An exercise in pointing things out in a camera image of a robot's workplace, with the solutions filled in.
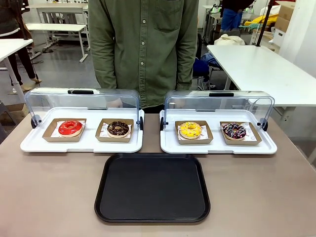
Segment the person right hand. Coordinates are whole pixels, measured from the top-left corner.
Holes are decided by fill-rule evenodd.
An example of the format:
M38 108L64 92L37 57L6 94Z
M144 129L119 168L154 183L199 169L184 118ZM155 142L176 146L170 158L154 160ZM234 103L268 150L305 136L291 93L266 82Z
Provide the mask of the person right hand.
M122 108L123 104L120 98L106 102L107 108Z

